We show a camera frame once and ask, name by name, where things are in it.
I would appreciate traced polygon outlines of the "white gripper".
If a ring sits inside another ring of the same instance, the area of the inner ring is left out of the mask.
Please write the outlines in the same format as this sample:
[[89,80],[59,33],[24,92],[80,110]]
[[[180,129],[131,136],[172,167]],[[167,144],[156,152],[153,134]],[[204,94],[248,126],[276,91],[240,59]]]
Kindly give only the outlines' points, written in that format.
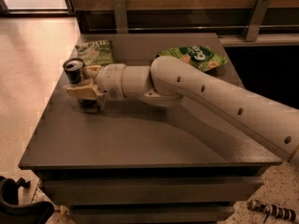
[[122,101],[122,75],[126,65],[113,63],[103,68],[102,65],[89,65],[85,67],[86,78],[95,79],[96,84],[89,83],[76,86],[64,86],[67,95],[86,100],[96,100],[105,97],[109,101]]

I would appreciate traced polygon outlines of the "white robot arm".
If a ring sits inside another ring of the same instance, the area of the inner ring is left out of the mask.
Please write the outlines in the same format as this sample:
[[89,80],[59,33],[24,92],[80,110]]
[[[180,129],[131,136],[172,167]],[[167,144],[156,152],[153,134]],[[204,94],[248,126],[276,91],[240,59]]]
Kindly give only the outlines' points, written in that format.
[[299,165],[299,110],[212,77],[182,60],[160,56],[147,66],[64,62],[65,92],[100,104],[137,98],[170,106],[188,97],[205,106],[293,166]]

